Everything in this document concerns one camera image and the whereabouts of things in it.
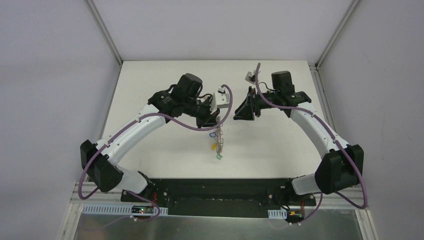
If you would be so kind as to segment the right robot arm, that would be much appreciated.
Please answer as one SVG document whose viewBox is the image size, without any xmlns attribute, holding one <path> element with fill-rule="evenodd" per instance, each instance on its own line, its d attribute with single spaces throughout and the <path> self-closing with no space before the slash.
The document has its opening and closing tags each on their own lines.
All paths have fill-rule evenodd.
<svg viewBox="0 0 424 240">
<path fill-rule="evenodd" d="M 234 120 L 253 121 L 264 109 L 278 108 L 292 119 L 317 149 L 321 162 L 314 173 L 290 180 L 284 190 L 284 200 L 296 205 L 305 194 L 332 194 L 360 184 L 364 151 L 339 137 L 322 120 L 311 98 L 295 91 L 289 71 L 271 74 L 272 89 L 266 92 L 249 87 L 244 102 L 235 110 Z"/>
</svg>

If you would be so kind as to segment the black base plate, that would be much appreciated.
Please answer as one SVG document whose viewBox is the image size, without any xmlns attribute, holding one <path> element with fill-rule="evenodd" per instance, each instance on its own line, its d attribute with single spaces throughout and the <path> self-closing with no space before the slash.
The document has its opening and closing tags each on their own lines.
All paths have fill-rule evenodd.
<svg viewBox="0 0 424 240">
<path fill-rule="evenodd" d="M 173 216 L 267 218 L 269 211 L 316 206 L 295 196 L 287 178 L 152 178 L 143 198 Z"/>
</svg>

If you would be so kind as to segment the large metal keyring with rings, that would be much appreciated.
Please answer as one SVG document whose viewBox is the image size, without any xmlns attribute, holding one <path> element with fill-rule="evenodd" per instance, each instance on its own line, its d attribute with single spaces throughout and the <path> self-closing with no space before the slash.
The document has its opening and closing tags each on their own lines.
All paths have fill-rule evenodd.
<svg viewBox="0 0 424 240">
<path fill-rule="evenodd" d="M 217 154 L 221 154 L 224 148 L 224 139 L 223 139 L 223 124 L 219 124 L 213 131 L 214 140 L 215 140 L 215 151 Z"/>
</svg>

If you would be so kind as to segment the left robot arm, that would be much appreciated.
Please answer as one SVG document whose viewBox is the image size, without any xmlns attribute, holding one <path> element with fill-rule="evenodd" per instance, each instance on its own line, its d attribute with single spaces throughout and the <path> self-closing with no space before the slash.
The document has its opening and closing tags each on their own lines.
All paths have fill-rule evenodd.
<svg viewBox="0 0 424 240">
<path fill-rule="evenodd" d="M 152 198 L 153 189 L 147 176 L 119 165 L 124 155 L 147 135 L 181 115 L 196 119 L 195 131 L 210 131 L 221 123 L 220 110 L 231 104 L 231 93 L 219 86 L 214 93 L 200 95 L 203 81 L 191 74 L 183 74 L 178 83 L 152 95 L 147 104 L 124 126 L 94 143 L 80 145 L 82 176 L 88 176 L 96 189 L 107 193 L 114 188 L 133 192 L 140 202 Z"/>
</svg>

